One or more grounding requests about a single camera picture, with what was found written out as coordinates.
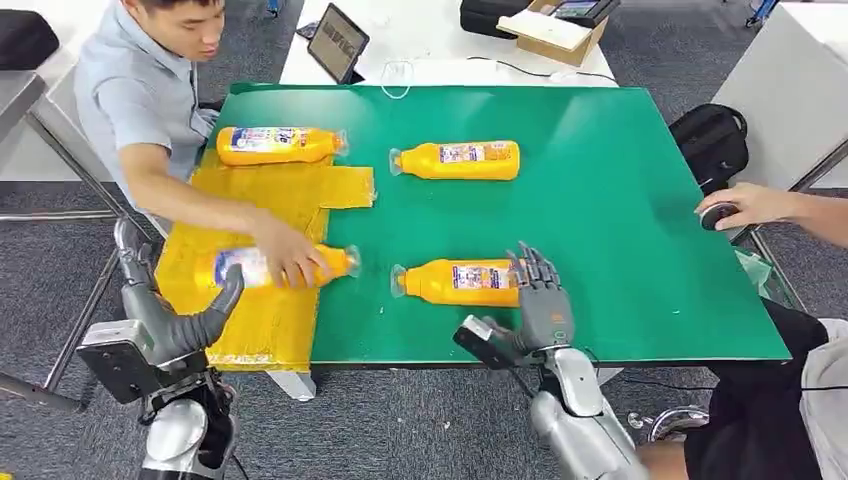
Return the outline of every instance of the shirt sleeve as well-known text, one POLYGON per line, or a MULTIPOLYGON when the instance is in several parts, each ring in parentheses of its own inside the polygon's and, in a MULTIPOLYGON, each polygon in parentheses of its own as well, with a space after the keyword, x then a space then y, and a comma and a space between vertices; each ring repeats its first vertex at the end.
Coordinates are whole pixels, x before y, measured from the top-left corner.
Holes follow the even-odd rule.
POLYGON ((96 92, 97 104, 109 119, 115 137, 115 150, 147 143, 171 150, 171 138, 160 115, 156 100, 142 82, 112 78, 96 92))

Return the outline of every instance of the light blue shirt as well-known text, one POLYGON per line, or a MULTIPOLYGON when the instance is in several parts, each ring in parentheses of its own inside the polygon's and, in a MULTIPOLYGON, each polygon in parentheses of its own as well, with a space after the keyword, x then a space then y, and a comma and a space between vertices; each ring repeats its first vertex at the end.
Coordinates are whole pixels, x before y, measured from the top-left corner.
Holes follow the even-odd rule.
POLYGON ((86 137, 133 205, 118 150, 161 145, 168 172, 187 181, 217 119, 197 108, 195 65, 150 38, 118 0, 83 45, 74 92, 86 137))

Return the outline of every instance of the tablet screen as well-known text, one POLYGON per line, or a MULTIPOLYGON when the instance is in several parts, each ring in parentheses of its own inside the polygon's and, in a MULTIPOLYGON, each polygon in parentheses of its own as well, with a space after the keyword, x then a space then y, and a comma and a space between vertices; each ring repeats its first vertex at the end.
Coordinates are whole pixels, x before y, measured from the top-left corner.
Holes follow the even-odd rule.
POLYGON ((337 83, 344 83, 367 41, 362 30, 330 4, 309 42, 309 53, 337 83))
POLYGON ((585 1, 574 1, 574 0, 566 0, 556 9, 554 12, 554 17, 556 18, 567 18, 567 17, 581 17, 589 13, 589 10, 594 8, 598 2, 585 2, 585 1))

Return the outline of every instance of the black case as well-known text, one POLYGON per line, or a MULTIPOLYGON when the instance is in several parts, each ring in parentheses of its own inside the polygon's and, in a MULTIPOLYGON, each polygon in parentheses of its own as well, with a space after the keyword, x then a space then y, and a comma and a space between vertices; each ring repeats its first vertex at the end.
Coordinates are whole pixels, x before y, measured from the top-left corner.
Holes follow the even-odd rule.
POLYGON ((0 9, 0 70, 35 70, 58 49, 59 39, 41 15, 0 9))
POLYGON ((571 22, 581 27, 595 28, 607 18, 613 10, 621 3, 621 0, 601 0, 586 15, 578 17, 565 17, 562 20, 571 22))
POLYGON ((748 123, 733 108, 700 105, 669 125, 669 130, 704 195, 727 188, 730 177, 748 166, 748 123))
POLYGON ((490 37, 516 38, 515 35, 496 28, 498 19, 511 17, 524 10, 532 0, 462 0, 459 6, 459 24, 466 32, 490 37))

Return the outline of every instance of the man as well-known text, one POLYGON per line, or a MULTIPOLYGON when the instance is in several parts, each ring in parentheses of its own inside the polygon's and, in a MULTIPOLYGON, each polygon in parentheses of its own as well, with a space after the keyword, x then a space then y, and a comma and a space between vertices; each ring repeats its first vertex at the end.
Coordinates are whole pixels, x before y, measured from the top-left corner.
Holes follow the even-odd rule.
POLYGON ((114 0, 82 49, 80 121, 132 205, 161 230, 171 222, 248 234, 279 285, 312 283, 322 255, 268 210, 186 182, 217 119, 198 109, 195 62, 218 52, 225 0, 114 0))
MULTIPOLYGON (((707 196, 696 213, 718 202, 740 210, 718 230, 793 222, 848 248, 846 199, 742 183, 707 196)), ((719 384, 709 423, 690 431, 685 443, 639 449, 653 480, 848 479, 848 322, 770 302, 766 308, 793 360, 712 367, 719 384)))

